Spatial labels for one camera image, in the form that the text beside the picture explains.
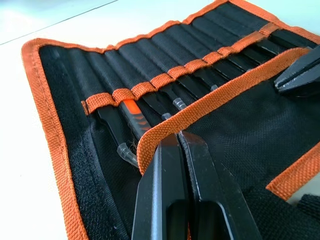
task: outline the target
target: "white table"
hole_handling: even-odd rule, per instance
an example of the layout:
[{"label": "white table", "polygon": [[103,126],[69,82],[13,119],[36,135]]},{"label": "white table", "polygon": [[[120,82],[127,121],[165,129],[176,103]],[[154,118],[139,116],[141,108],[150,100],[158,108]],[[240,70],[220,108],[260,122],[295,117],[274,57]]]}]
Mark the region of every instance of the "white table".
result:
[{"label": "white table", "polygon": [[[250,2],[320,34],[319,0]],[[23,43],[41,37],[105,47],[168,20],[182,21],[209,3],[119,0],[0,45],[0,239],[67,239],[50,153],[21,60]]]}]

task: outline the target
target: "black fabric pouch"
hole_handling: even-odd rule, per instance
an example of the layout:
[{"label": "black fabric pouch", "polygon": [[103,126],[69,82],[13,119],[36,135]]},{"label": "black fabric pouch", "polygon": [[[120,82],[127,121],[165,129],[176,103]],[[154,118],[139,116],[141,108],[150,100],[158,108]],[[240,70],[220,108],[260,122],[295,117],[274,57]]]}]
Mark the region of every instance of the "black fabric pouch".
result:
[{"label": "black fabric pouch", "polygon": [[[105,49],[35,39],[22,58],[48,141],[67,235],[131,238],[138,183],[169,134],[203,138],[235,177],[262,239],[319,239],[319,218],[285,202],[320,171],[319,96],[282,96],[274,80],[320,37],[242,0]],[[178,110],[178,97],[187,106]],[[172,115],[152,107],[156,98]],[[137,139],[120,111],[136,102],[151,129]],[[122,160],[99,110],[136,154]]]}]

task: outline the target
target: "black pry tool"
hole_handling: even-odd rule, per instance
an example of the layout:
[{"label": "black pry tool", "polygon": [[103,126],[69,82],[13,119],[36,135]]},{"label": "black pry tool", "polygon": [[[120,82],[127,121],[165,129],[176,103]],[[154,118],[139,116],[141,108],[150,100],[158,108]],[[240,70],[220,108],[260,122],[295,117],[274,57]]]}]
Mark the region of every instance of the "black pry tool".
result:
[{"label": "black pry tool", "polygon": [[112,138],[115,144],[118,146],[116,152],[119,156],[130,163],[131,165],[138,167],[137,156],[134,155],[131,150],[128,148],[126,141],[121,135],[121,131],[119,130],[121,126],[119,126],[119,113],[116,108],[111,105],[100,107],[97,110],[97,114],[99,119],[108,126],[108,129],[112,135]]}]

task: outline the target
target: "tool pouch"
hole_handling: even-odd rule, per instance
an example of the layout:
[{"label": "tool pouch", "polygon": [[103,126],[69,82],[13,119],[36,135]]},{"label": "tool pouch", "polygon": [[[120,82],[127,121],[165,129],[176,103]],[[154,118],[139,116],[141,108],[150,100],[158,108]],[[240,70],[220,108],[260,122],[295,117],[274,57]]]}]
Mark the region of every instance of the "tool pouch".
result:
[{"label": "tool pouch", "polygon": [[[242,0],[215,1],[183,22],[106,48],[27,42],[23,63],[68,238],[130,239],[141,176],[160,141],[185,130],[204,139],[234,176],[262,239],[319,239],[319,211],[310,210],[319,199],[298,207],[286,200],[320,172],[320,98],[281,95],[274,87],[317,44],[319,36]],[[165,86],[185,109],[161,93]],[[172,117],[163,121],[143,99],[151,95]],[[126,119],[115,119],[139,169],[117,154],[96,113],[124,100],[135,100],[152,126],[138,142]]]}]

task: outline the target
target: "orange screwdriver handle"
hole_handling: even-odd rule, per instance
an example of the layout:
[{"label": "orange screwdriver handle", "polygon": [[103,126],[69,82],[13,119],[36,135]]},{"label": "orange screwdriver handle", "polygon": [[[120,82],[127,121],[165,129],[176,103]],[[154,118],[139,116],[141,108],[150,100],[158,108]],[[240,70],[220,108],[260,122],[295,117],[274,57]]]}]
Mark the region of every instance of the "orange screwdriver handle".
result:
[{"label": "orange screwdriver handle", "polygon": [[140,140],[143,134],[151,128],[150,124],[134,100],[124,100],[120,103],[120,108],[134,135]]}]

